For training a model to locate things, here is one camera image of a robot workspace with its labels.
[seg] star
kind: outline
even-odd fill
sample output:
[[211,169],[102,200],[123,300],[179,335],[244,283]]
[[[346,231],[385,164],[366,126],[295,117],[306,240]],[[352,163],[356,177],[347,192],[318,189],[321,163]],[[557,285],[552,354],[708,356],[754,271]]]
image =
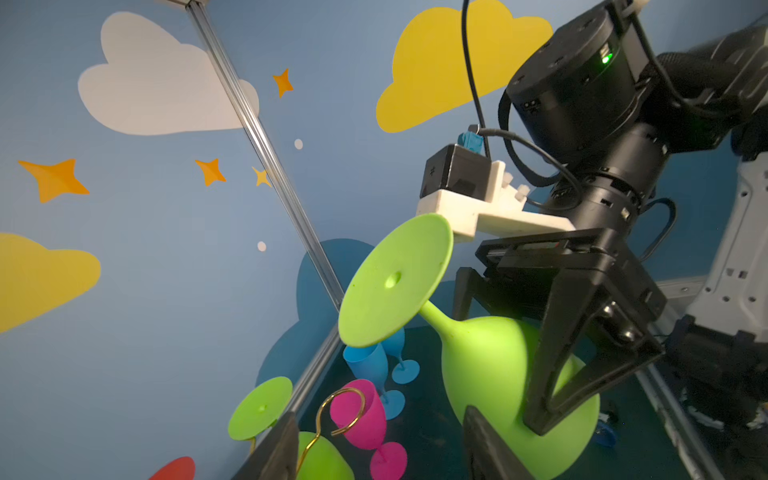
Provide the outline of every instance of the star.
[[221,174],[219,171],[219,159],[216,158],[212,162],[201,162],[199,160],[195,160],[195,162],[200,165],[200,169],[203,171],[203,175],[205,175],[205,186],[210,187],[210,185],[215,182],[216,180],[220,182],[226,182],[227,179],[224,178],[224,175]]
[[290,84],[290,80],[288,80],[288,69],[283,72],[282,75],[272,75],[272,78],[275,79],[277,82],[277,88],[280,91],[280,98],[283,97],[283,94],[287,91],[293,90],[293,85]]
[[256,175],[258,176],[258,179],[256,180],[256,186],[258,187],[261,184],[267,184],[270,187],[272,187],[272,184],[270,183],[270,179],[266,176],[266,169],[263,172],[259,172],[256,167],[253,168],[253,171],[256,172]]
[[56,165],[37,165],[19,161],[38,181],[40,203],[44,204],[61,194],[90,195],[80,181],[74,177],[74,158]]

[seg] metal pole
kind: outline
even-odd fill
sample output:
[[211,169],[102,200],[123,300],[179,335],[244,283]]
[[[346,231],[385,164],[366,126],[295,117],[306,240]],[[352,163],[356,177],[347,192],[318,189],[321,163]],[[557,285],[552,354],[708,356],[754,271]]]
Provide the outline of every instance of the metal pole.
[[[310,259],[315,265],[318,275],[320,275],[320,280],[328,291],[328,296],[330,296],[333,305],[338,310],[341,307],[344,290],[339,284],[336,274],[333,272],[323,247],[320,245],[320,240],[312,228],[310,219],[301,207],[296,191],[293,189],[288,176],[286,176],[283,165],[280,164],[277,153],[275,153],[275,149],[267,137],[264,127],[259,118],[254,114],[247,97],[240,88],[240,82],[238,81],[234,66],[230,62],[229,57],[227,57],[227,53],[216,36],[214,28],[211,26],[205,7],[199,2],[192,0],[192,2],[187,4],[187,12],[208,50],[210,60],[214,64],[214,70],[219,75],[219,80],[221,80],[221,84],[227,92],[227,96],[230,98],[232,106],[240,118],[240,122],[243,124],[243,129],[248,135],[253,149],[256,151],[259,159],[261,159],[262,165],[266,168],[277,196],[283,202],[288,217],[293,222],[296,232],[304,243],[306,252],[310,255]],[[299,409],[311,393],[315,382],[323,374],[326,365],[336,355],[340,345],[339,330],[334,325],[328,337],[320,345],[312,361],[304,370],[299,382],[294,386],[293,396],[288,403],[287,410],[295,412]]]

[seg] pink wine glass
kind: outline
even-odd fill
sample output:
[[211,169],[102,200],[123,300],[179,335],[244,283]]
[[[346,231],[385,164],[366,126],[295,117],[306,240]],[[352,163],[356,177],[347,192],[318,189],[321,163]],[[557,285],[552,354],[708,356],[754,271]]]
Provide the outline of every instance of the pink wine glass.
[[[373,480],[399,480],[406,473],[408,454],[397,442],[384,443],[386,417],[376,387],[364,379],[344,387],[358,389],[366,397],[362,417],[344,436],[358,449],[375,450],[370,465]],[[341,428],[349,425],[359,410],[360,397],[351,392],[342,393],[331,402],[331,419]]]

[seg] cloud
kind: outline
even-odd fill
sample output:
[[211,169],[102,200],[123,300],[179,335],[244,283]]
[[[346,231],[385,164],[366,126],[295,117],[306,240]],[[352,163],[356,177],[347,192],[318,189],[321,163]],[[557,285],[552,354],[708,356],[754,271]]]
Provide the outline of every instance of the cloud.
[[[482,96],[506,86],[552,36],[552,27],[543,18],[513,18],[498,0],[476,0],[469,5],[467,33],[472,73]],[[376,105],[376,120],[385,132],[408,130],[472,101],[461,12],[430,8],[411,20],[395,48],[392,79]]]
[[[242,128],[200,48],[129,12],[107,18],[101,48],[107,63],[86,69],[78,90],[105,127],[129,135]],[[240,86],[258,114],[256,89],[245,80]]]
[[0,233],[0,333],[89,291],[101,264],[87,252],[48,250],[13,233]]

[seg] blue connector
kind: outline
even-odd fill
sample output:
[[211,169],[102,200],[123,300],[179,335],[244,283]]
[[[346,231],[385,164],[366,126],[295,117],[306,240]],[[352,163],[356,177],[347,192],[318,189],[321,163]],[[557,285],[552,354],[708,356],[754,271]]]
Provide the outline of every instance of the blue connector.
[[473,134],[471,131],[466,131],[459,135],[458,144],[476,154],[482,152],[482,137],[478,134]]

